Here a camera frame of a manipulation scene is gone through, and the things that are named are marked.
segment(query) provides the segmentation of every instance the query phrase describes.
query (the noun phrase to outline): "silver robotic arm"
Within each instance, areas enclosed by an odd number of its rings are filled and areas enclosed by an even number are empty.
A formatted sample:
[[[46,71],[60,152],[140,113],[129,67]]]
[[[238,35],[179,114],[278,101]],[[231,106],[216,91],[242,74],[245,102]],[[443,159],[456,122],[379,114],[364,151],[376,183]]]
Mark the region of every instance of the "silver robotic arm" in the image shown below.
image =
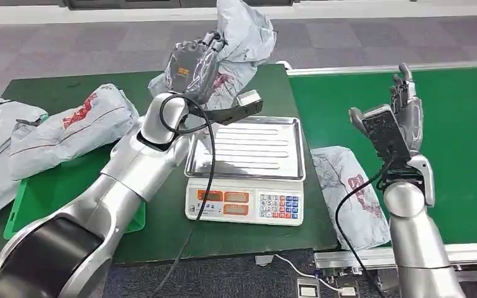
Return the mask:
[[[219,40],[210,32],[204,39],[177,44],[166,70],[171,91],[154,98],[145,117],[112,149],[98,179],[6,243],[0,253],[0,298],[89,297],[139,204],[153,199],[188,153],[190,135],[170,128],[184,130],[188,114],[204,114],[225,125],[260,112],[261,99],[200,111],[212,92],[217,53],[225,45]]]
[[[412,73],[399,66],[394,75],[391,104],[362,113],[349,110],[352,124],[367,136],[377,154],[390,165],[382,177],[384,203],[390,212],[390,231],[403,297],[465,297],[442,237],[427,207],[435,204],[429,160],[419,154],[423,110]]]

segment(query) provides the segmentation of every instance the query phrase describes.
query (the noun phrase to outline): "scale keypad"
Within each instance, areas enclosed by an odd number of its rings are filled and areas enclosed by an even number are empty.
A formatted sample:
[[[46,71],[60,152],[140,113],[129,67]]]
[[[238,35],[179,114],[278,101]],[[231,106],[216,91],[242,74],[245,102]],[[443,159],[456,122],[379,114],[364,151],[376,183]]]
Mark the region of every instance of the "scale keypad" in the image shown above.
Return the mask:
[[[260,217],[274,219],[298,219],[299,197],[282,196],[277,194],[260,195]]]

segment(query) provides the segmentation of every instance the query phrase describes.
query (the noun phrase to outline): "green table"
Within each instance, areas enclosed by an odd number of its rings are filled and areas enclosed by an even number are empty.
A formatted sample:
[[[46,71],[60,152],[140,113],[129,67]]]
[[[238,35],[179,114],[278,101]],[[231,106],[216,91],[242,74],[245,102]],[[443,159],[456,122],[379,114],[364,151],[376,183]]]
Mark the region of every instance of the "green table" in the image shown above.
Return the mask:
[[[463,245],[457,248],[461,253],[477,249],[477,65],[464,66],[467,65],[420,66],[414,71],[425,110],[422,152],[431,160],[435,172],[436,206],[429,213],[448,247]],[[268,65],[259,69],[247,88],[257,89],[265,100],[263,115],[297,116],[295,98],[307,144],[311,148],[332,145],[351,148],[370,176],[381,163],[371,143],[350,125],[347,111],[352,106],[367,109],[388,102],[392,71],[395,68],[294,70],[286,76],[282,67]],[[100,84],[115,83],[143,114],[150,101],[146,86],[155,75],[127,73],[17,80],[4,95],[54,114],[80,105]],[[337,241],[307,147],[305,152],[306,208],[300,227],[202,222],[185,257],[335,248]],[[191,223],[183,212],[185,184],[172,185],[178,179],[183,179],[181,168],[171,174],[147,206],[145,229],[123,237],[116,251],[116,262],[174,258]],[[172,212],[162,212],[167,208]],[[0,212],[0,249],[5,243],[2,230],[8,213],[9,207]]]
[[[424,109],[421,152],[434,171],[436,205],[429,208],[454,263],[477,263],[477,63],[412,66],[417,95]],[[367,110],[389,103],[389,86],[397,66],[289,71],[303,130],[310,148],[350,148],[368,176],[382,165],[375,150],[348,118],[350,107]],[[318,253],[320,267],[339,266],[334,256],[355,260],[351,253]],[[392,251],[365,255],[379,262]]]
[[[56,114],[82,104],[99,85],[114,83],[125,91],[143,115],[151,100],[147,84],[157,74],[158,72],[147,72],[14,80],[5,90],[4,97],[39,106],[50,114]],[[288,77],[281,65],[259,68],[247,89],[256,89],[263,98],[261,115],[298,117]],[[301,226],[201,222],[184,257],[335,248],[335,233],[306,143],[304,151],[307,179],[304,183],[306,204]],[[181,166],[171,173],[151,203],[147,204],[145,228],[123,237],[114,256],[116,263],[133,264],[175,258],[192,224],[184,214],[185,186],[186,179]],[[5,244],[2,233],[9,212],[10,207],[0,211],[0,250]]]

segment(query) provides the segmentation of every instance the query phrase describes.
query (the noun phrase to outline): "digital scale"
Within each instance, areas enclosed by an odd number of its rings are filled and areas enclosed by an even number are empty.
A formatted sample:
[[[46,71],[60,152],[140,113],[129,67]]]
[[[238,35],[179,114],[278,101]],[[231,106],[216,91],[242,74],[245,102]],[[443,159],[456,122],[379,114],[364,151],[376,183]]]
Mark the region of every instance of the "digital scale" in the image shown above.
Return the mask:
[[[299,119],[248,117],[220,127],[215,148],[215,175],[201,220],[302,224],[306,171]],[[211,157],[193,139],[184,171],[189,219],[196,219],[204,199]]]

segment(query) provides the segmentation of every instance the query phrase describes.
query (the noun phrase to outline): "scale display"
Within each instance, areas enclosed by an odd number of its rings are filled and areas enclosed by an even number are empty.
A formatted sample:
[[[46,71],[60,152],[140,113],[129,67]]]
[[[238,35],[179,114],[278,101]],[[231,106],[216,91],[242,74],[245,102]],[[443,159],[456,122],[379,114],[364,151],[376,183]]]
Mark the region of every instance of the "scale display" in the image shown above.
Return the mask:
[[[189,219],[196,219],[200,211],[206,182],[201,178],[189,179],[185,210]],[[302,223],[302,182],[216,179],[212,188],[201,220],[267,225]]]

